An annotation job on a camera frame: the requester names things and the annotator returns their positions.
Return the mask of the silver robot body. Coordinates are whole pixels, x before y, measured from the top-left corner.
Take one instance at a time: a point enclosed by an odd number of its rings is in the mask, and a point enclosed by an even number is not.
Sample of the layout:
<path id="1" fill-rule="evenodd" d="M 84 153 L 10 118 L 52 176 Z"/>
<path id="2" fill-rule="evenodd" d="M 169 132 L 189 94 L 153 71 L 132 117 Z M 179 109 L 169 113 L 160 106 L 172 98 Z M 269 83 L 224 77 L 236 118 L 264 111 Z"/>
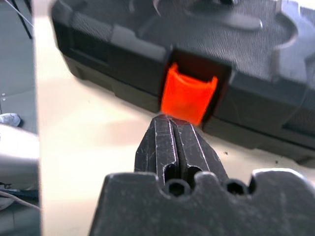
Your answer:
<path id="1" fill-rule="evenodd" d="M 35 133 L 0 123 L 0 211 L 14 203 L 4 191 L 22 196 L 38 192 L 39 140 Z"/>

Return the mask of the orange case latch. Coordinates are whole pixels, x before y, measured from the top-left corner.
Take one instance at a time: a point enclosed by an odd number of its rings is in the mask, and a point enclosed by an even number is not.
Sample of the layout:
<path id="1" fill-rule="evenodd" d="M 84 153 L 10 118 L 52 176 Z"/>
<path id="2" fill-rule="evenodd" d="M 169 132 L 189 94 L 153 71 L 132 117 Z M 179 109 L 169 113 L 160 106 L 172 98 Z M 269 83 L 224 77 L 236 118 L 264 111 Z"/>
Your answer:
<path id="1" fill-rule="evenodd" d="M 161 112 L 200 125 L 218 85 L 212 76 L 201 81 L 179 71 L 176 63 L 168 69 L 161 99 Z"/>

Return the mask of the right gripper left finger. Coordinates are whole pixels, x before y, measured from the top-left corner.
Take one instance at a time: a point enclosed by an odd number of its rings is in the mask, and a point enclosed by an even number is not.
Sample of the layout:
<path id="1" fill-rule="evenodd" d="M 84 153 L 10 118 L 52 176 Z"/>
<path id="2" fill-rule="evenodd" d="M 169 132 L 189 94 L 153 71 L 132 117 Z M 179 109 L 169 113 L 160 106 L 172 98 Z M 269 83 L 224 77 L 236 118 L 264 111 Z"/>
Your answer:
<path id="1" fill-rule="evenodd" d="M 135 154 L 135 172 L 156 174 L 160 185 L 178 177 L 178 155 L 171 120 L 157 116 L 142 138 Z"/>

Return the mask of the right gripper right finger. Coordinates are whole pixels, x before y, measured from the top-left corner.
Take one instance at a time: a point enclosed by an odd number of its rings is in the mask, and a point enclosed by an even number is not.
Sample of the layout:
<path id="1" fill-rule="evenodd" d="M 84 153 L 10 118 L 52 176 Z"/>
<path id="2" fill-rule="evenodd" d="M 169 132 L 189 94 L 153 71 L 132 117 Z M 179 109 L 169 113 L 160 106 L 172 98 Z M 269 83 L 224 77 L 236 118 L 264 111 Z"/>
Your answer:
<path id="1" fill-rule="evenodd" d="M 179 159 L 180 178 L 194 184 L 196 173 L 211 172 L 220 182 L 228 180 L 219 156 L 192 124 L 173 118 L 171 125 Z"/>

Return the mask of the black plastic tool case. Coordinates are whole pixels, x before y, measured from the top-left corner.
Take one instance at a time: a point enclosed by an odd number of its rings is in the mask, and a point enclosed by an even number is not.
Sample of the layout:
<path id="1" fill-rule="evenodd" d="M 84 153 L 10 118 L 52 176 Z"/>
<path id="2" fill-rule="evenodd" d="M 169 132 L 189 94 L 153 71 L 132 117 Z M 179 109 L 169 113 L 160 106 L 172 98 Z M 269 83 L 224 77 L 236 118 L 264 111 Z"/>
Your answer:
<path id="1" fill-rule="evenodd" d="M 161 112 L 166 75 L 218 85 L 204 133 L 315 169 L 315 9 L 294 0 L 56 0 L 70 72 Z"/>

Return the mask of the white sneaker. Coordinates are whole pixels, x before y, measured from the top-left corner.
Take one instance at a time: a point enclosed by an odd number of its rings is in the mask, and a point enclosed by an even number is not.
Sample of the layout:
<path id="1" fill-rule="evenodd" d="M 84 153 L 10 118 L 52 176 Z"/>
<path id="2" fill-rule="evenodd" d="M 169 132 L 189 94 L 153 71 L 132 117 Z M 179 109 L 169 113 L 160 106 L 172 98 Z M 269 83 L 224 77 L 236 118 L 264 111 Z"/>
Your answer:
<path id="1" fill-rule="evenodd" d="M 0 114 L 0 123 L 18 127 L 21 123 L 21 119 L 16 113 L 5 113 Z"/>

